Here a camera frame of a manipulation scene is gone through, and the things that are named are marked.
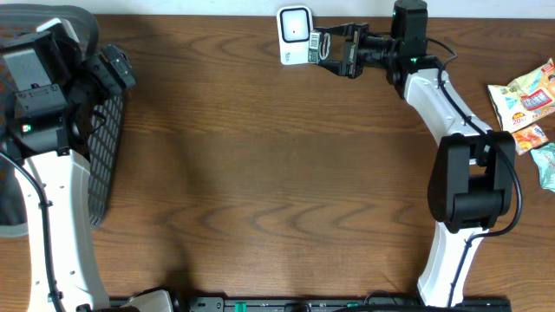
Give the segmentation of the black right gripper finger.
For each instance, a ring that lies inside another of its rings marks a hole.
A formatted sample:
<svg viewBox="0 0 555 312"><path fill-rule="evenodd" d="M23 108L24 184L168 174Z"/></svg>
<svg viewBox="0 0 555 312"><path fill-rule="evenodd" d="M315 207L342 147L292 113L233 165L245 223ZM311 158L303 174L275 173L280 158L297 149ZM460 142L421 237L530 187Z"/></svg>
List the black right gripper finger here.
<svg viewBox="0 0 555 312"><path fill-rule="evenodd" d="M334 27L315 27L315 31L323 34L330 34L331 36L349 36L351 30L351 23L345 23Z"/></svg>
<svg viewBox="0 0 555 312"><path fill-rule="evenodd" d="M318 66L327 69L331 73L337 76L346 76L347 69L344 61L320 61Z"/></svg>

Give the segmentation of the dark snack packet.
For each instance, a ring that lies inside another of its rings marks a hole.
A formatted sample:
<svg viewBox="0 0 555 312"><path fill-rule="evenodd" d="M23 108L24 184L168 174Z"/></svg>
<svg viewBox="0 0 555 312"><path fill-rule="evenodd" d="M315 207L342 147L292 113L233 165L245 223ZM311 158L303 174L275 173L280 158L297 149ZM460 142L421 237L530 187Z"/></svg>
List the dark snack packet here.
<svg viewBox="0 0 555 312"><path fill-rule="evenodd" d="M330 55L331 34L311 31L309 37L308 63L318 64L326 61Z"/></svg>

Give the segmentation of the yellow snack packet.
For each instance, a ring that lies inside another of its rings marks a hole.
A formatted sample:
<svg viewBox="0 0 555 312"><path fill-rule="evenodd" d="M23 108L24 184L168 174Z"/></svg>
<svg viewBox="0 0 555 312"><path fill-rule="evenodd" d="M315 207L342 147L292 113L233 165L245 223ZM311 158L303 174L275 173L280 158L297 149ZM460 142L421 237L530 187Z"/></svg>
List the yellow snack packet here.
<svg viewBox="0 0 555 312"><path fill-rule="evenodd" d="M554 61L487 91L500 128L514 133L554 112Z"/></svg>

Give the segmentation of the orange snack packet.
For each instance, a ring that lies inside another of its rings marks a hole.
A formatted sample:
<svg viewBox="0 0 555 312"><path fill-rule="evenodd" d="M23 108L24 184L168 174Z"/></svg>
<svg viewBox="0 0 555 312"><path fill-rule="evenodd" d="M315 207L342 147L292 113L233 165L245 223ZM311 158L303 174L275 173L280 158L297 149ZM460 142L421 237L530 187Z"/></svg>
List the orange snack packet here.
<svg viewBox="0 0 555 312"><path fill-rule="evenodd" d="M542 128L535 123L512 133L512 136L515 140L515 149L518 155L543 146L549 141Z"/></svg>

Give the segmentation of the light green snack packet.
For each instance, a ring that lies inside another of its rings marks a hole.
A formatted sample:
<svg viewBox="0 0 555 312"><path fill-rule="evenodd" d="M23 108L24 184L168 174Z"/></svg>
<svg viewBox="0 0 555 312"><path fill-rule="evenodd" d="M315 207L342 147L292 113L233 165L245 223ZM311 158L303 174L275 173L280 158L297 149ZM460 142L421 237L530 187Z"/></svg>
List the light green snack packet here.
<svg viewBox="0 0 555 312"><path fill-rule="evenodd" d="M548 143L531 150L532 159L539 169L539 184L543 189L554 191L554 144Z"/></svg>

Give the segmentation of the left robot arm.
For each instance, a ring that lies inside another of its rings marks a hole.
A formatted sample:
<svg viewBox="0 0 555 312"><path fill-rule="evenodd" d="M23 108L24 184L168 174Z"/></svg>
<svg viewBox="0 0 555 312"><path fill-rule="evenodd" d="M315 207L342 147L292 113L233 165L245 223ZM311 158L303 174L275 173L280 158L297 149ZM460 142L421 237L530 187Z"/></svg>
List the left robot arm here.
<svg viewBox="0 0 555 312"><path fill-rule="evenodd" d="M109 311L88 208L89 138L97 107L136 83L108 45L83 55L68 20L53 18L1 50L16 84L1 156L13 165L27 217L32 311Z"/></svg>

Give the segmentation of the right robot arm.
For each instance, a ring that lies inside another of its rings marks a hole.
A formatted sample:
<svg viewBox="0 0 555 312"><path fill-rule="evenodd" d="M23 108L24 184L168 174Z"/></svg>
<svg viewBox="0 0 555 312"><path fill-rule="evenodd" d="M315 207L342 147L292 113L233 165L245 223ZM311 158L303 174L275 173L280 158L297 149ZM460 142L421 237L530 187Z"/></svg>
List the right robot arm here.
<svg viewBox="0 0 555 312"><path fill-rule="evenodd" d="M365 68L384 70L433 135L437 154L427 198L434 240L417 289L421 305L454 310L463 305L480 243L515 227L523 198L512 135L493 130L461 99L447 73L449 62L428 53L434 40L427 26L426 2L397 1L387 33L375 33L366 23L313 29L308 60L350 79Z"/></svg>

